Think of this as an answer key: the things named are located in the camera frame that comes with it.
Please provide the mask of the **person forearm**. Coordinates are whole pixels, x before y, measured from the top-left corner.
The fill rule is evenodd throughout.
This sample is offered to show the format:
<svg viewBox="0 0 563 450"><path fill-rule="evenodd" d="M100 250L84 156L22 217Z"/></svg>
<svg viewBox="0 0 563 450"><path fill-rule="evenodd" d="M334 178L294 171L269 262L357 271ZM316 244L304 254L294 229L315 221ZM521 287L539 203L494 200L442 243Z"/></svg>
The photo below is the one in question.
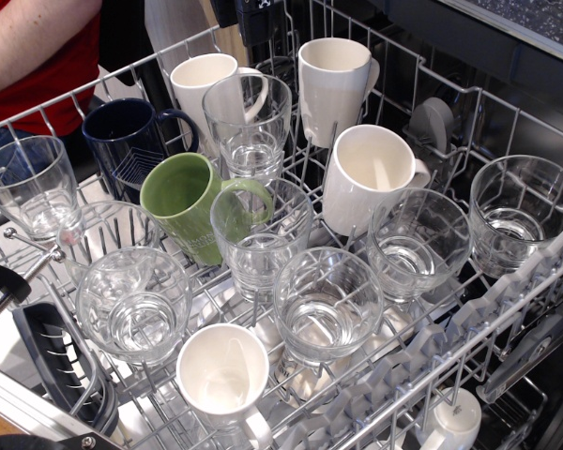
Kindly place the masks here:
<svg viewBox="0 0 563 450"><path fill-rule="evenodd" d="M10 1L0 10L0 91L20 81L81 32L100 1Z"/></svg>

